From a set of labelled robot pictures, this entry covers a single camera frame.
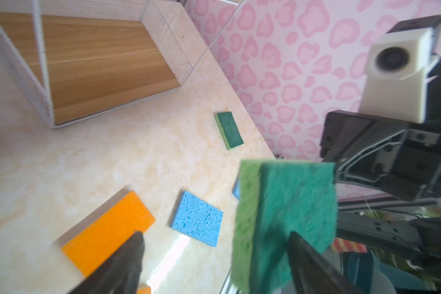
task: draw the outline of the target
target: camera lens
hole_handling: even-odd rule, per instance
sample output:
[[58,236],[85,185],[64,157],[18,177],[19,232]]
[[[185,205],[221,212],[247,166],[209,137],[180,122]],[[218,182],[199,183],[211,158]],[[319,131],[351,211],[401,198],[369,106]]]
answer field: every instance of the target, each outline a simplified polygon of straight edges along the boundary
[[384,71],[396,71],[408,64],[409,56],[405,49],[391,47],[377,55],[377,66]]

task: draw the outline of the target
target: wood grain panel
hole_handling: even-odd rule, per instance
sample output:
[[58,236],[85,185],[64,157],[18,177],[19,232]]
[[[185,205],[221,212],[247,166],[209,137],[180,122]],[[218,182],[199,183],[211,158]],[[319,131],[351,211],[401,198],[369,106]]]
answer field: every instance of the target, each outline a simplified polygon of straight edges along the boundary
[[141,22],[55,15],[42,22],[57,125],[180,85]]
[[0,12],[0,25],[18,49],[36,78],[43,83],[30,14]]

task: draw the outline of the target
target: marble tabletop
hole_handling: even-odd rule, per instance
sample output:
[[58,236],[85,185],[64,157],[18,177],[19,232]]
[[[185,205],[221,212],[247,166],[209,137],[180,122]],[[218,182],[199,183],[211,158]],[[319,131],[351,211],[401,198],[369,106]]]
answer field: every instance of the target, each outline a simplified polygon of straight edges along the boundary
[[[245,144],[226,149],[219,111],[233,112]],[[180,88],[60,129],[45,125],[0,63],[0,294],[76,286],[83,276],[55,242],[122,189],[157,219],[144,235],[141,284],[218,293],[230,268],[231,191],[246,158],[273,155],[210,52]],[[169,228],[181,190],[224,212],[217,247]]]

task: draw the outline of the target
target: pink wallpaper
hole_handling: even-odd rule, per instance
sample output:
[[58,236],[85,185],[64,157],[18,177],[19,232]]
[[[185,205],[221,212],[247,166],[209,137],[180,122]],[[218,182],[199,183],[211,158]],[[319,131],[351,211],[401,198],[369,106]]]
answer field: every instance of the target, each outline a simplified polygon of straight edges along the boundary
[[[236,6],[189,0],[185,8],[210,44]],[[359,107],[369,46],[399,20],[435,14],[441,0],[248,0],[211,51],[273,153],[320,160],[325,115]]]

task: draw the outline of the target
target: green sponge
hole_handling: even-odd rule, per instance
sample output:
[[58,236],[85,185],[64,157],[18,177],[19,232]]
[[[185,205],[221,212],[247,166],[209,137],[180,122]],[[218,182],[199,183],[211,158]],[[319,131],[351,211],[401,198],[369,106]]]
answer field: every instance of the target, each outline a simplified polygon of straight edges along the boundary
[[332,244],[338,209],[333,168],[296,160],[241,163],[231,276],[244,294],[270,294],[291,280],[290,232],[320,253]]
[[232,112],[220,112],[215,115],[217,126],[227,149],[242,145],[244,141],[238,132]]

